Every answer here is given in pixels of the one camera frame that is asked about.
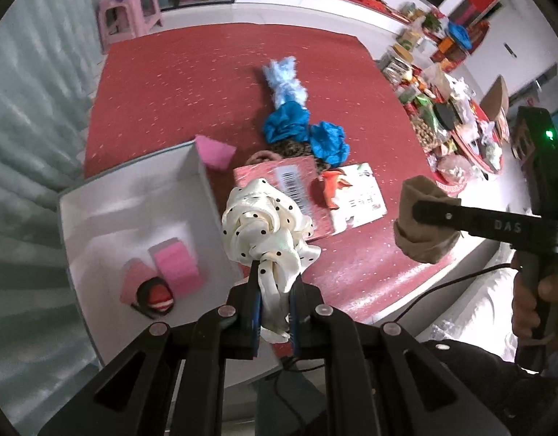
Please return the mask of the person's right hand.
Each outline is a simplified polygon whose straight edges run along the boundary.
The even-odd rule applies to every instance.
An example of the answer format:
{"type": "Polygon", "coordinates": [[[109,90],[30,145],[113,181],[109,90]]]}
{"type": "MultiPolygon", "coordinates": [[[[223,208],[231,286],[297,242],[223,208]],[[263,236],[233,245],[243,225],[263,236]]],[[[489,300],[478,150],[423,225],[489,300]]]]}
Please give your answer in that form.
{"type": "MultiPolygon", "coordinates": [[[[547,339],[536,340],[532,337],[532,332],[540,324],[536,311],[537,298],[535,293],[523,284],[523,269],[517,253],[514,253],[511,265],[513,269],[517,270],[513,283],[513,303],[511,303],[513,306],[513,318],[511,318],[513,333],[525,346],[538,346],[539,343],[545,343],[551,351],[558,350],[558,325],[556,331],[547,339]]],[[[541,280],[538,296],[545,302],[558,305],[558,275],[548,276],[541,280]]]]}

